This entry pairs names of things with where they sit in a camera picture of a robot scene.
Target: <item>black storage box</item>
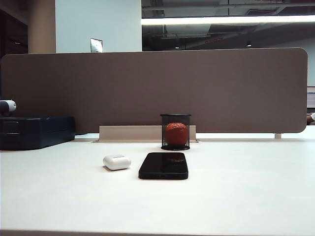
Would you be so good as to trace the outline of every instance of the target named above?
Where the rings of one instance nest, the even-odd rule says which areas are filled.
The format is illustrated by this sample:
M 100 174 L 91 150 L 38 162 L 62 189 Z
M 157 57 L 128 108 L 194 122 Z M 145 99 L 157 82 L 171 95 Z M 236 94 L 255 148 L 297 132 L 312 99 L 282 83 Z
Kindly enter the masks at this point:
M 31 150 L 73 140 L 73 117 L 1 117 L 0 150 Z

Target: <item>phone screen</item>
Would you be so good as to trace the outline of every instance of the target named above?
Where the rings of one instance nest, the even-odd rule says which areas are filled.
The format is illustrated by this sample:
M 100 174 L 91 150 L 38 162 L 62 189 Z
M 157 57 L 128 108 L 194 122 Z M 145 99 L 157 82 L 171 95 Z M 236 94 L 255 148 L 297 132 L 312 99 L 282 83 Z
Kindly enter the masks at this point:
M 144 179 L 186 179 L 188 168 L 180 152 L 152 152 L 144 160 L 139 177 Z

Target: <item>black mesh pen holder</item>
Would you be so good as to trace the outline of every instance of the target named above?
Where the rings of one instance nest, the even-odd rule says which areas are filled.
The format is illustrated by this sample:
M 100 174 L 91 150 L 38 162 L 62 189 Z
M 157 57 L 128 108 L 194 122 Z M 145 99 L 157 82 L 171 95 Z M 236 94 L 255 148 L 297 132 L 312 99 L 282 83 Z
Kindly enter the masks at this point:
M 180 151 L 189 149 L 190 114 L 161 114 L 162 149 Z

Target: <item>light strip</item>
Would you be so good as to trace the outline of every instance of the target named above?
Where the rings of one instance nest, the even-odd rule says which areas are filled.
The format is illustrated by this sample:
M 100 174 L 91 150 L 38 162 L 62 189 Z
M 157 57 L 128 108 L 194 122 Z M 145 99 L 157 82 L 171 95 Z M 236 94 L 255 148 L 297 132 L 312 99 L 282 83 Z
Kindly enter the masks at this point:
M 245 23 L 293 23 L 315 22 L 315 15 L 308 16 L 229 16 L 141 19 L 143 26 L 149 25 L 200 25 L 200 24 L 245 24 Z

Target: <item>red ball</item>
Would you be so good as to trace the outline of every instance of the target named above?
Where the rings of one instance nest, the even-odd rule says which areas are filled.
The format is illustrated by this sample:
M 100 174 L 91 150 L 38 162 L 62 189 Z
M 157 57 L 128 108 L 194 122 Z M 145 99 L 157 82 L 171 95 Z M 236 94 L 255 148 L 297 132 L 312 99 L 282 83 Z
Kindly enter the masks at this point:
M 169 123 L 165 128 L 165 141 L 171 146 L 184 146 L 188 138 L 188 128 L 182 123 Z

